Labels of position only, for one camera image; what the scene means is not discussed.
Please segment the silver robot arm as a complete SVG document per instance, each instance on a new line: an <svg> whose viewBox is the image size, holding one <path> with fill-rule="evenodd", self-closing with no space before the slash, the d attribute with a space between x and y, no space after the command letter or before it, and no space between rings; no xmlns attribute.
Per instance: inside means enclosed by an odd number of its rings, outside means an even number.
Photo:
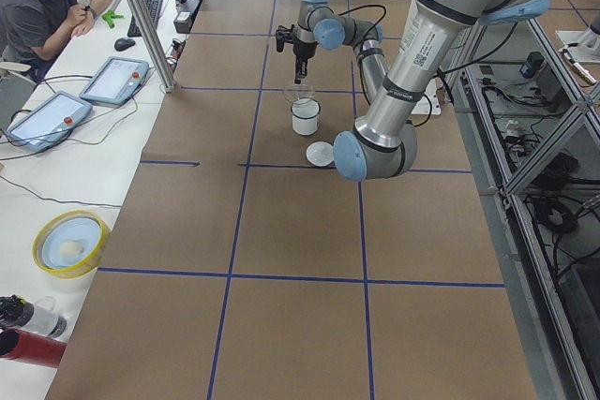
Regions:
<svg viewBox="0 0 600 400"><path fill-rule="evenodd" d="M410 116L458 34L477 23L489 25L529 20L543 14L551 0L415 0L416 14L393 64L381 49L382 35L371 22L343 17L328 0L301 0L297 24L279 47L290 42L295 78L304 79L308 59L318 47L352 47L366 76L367 113L333 144L338 173L364 181L400 175L416 157L416 134Z"/></svg>

